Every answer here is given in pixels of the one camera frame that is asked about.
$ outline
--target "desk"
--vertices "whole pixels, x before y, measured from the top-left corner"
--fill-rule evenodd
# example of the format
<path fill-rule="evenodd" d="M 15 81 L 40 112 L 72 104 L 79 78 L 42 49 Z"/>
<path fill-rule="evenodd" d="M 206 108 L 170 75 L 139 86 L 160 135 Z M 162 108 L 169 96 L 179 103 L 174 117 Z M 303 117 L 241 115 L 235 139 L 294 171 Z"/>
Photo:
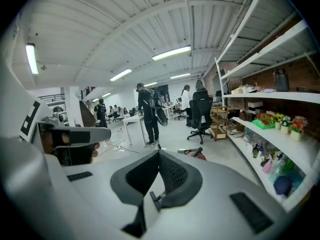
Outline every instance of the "desk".
<path fill-rule="evenodd" d="M 167 117 L 168 117 L 168 124 L 170 123 L 170 109 L 173 109 L 175 107 L 175 105 L 170 105 L 167 106 L 165 108 L 163 108 L 163 111 L 166 113 Z"/>
<path fill-rule="evenodd" d="M 129 139 L 130 145 L 132 145 L 132 143 L 131 143 L 131 139 L 130 139 L 130 135 L 129 135 L 127 123 L 130 123 L 130 122 L 138 122 L 138 123 L 140 123 L 140 128 L 141 128 L 141 133 L 142 133 L 142 138 L 143 138 L 143 146 L 144 146 L 144 147 L 146 146 L 146 139 L 145 139 L 144 127 L 143 127 L 143 125 L 142 125 L 143 119 L 144 119 L 144 116 L 143 116 L 143 115 L 134 115 L 134 116 L 127 117 L 127 118 L 125 118 L 125 119 L 122 120 L 122 121 L 123 121 L 123 124 L 124 124 L 124 128 L 125 128 L 125 130 L 126 130 L 126 133 L 128 134 L 128 139 Z"/>

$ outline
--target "ceiling light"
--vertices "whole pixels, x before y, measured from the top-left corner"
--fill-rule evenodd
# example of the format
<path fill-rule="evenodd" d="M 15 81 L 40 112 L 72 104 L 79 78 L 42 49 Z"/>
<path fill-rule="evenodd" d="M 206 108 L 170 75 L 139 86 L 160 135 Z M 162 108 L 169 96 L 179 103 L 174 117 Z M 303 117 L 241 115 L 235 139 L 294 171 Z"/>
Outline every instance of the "ceiling light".
<path fill-rule="evenodd" d="M 144 87 L 154 86 L 154 85 L 156 85 L 156 84 L 157 84 L 157 82 L 152 82 L 152 83 L 145 84 Z"/>
<path fill-rule="evenodd" d="M 31 68 L 31 72 L 34 75 L 39 74 L 37 61 L 36 61 L 36 54 L 35 54 L 35 44 L 34 43 L 27 43 L 25 46 L 26 56 L 28 57 L 29 65 Z"/>
<path fill-rule="evenodd" d="M 110 94 L 111 94 L 111 92 L 108 92 L 107 94 L 102 95 L 102 97 L 106 97 L 106 96 L 108 96 L 108 95 L 110 95 Z"/>
<path fill-rule="evenodd" d="M 130 72 L 132 72 L 132 70 L 128 68 L 125 71 L 121 72 L 120 74 L 117 74 L 116 76 L 112 77 L 110 81 L 116 81 L 117 79 L 129 74 Z"/>
<path fill-rule="evenodd" d="M 165 57 L 169 57 L 169 56 L 172 56 L 172 55 L 185 53 L 185 52 L 189 52 L 189 51 L 191 51 L 191 46 L 190 45 L 188 45 L 186 47 L 179 48 L 179 49 L 170 50 L 170 51 L 167 51 L 165 53 L 159 54 L 157 56 L 153 56 L 152 59 L 154 61 L 157 61 L 157 60 L 163 59 Z"/>
<path fill-rule="evenodd" d="M 174 79 L 174 78 L 182 78 L 182 77 L 186 77 L 186 76 L 190 76 L 190 73 L 188 73 L 188 74 L 180 74 L 180 75 L 176 75 L 176 76 L 171 76 L 170 78 L 171 78 L 171 79 Z"/>

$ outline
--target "thermos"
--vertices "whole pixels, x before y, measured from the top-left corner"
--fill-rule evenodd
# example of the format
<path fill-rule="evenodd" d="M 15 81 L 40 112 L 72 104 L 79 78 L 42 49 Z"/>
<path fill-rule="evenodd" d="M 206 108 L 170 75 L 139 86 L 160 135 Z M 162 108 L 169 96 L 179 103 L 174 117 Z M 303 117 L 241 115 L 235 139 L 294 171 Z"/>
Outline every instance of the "thermos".
<path fill-rule="evenodd" d="M 289 92 L 288 75 L 283 68 L 276 69 L 273 72 L 273 78 L 278 92 Z"/>

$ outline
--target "floor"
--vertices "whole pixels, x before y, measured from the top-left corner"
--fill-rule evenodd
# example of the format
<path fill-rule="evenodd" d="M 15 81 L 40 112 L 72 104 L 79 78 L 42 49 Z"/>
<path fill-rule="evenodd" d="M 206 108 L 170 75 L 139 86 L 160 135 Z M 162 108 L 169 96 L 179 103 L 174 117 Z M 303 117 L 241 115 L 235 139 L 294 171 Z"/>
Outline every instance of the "floor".
<path fill-rule="evenodd" d="M 108 127 L 111 129 L 111 138 L 109 141 L 102 141 L 100 143 L 98 157 L 94 159 L 94 163 L 121 159 L 123 157 L 130 156 L 133 152 L 145 154 L 156 149 L 151 146 L 143 146 L 142 134 L 138 123 L 129 124 L 127 126 L 132 145 L 129 144 L 127 132 L 122 121 L 110 123 L 108 124 Z M 251 165 L 231 140 L 223 139 L 214 141 L 209 136 L 204 136 L 203 145 L 200 145 L 199 136 L 194 136 L 187 140 L 187 136 L 190 135 L 190 131 L 192 130 L 194 129 L 186 127 L 185 119 L 170 120 L 170 124 L 167 126 L 159 125 L 159 140 L 161 148 L 163 150 L 176 152 L 179 149 L 196 149 L 201 146 L 203 148 L 202 153 L 208 161 L 230 167 L 263 188 L 262 183 Z M 145 138 L 148 140 L 145 128 L 144 132 Z M 158 174 L 149 191 L 154 191 L 155 195 L 158 196 L 164 191 L 164 189 L 165 187 L 162 178 Z M 147 228 L 149 228 L 156 221 L 159 215 L 149 194 L 144 198 L 144 211 Z"/>

